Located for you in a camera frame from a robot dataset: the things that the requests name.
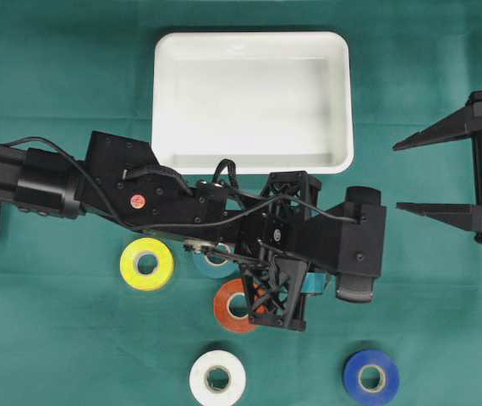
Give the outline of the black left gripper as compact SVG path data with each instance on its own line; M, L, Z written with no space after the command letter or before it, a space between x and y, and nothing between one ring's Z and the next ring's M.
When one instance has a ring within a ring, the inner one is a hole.
M316 207L320 190L305 171L271 173L260 195L295 198L262 200L233 222L236 244L223 260L240 266L249 323L305 330L305 301L323 294L333 273L324 233L334 227L334 210Z

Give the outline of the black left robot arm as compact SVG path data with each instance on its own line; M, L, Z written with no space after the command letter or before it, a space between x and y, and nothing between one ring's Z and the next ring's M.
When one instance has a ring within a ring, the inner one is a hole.
M315 264L271 240L275 231L288 235L324 216L319 191L320 182L299 171L272 173L259 195L243 192L230 159L218 163L211 180L189 185L157 161L149 144L99 131L84 160L41 137L0 144L0 203L69 219L92 213L205 255L230 244L233 253L220 256L239 265L249 321L294 331L305 328L302 285Z

